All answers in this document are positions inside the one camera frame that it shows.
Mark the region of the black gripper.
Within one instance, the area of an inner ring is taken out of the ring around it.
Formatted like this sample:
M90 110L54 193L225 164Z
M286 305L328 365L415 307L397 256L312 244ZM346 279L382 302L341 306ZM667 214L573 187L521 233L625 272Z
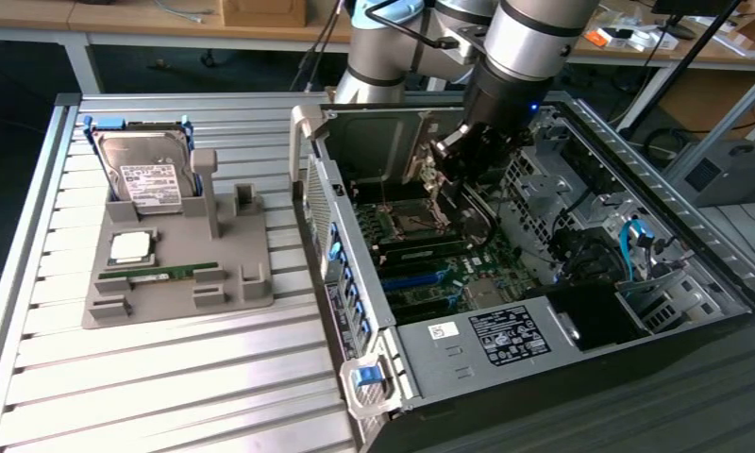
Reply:
M528 126L552 81L516 78L479 61L464 91L464 124L488 126L504 136L516 134Z

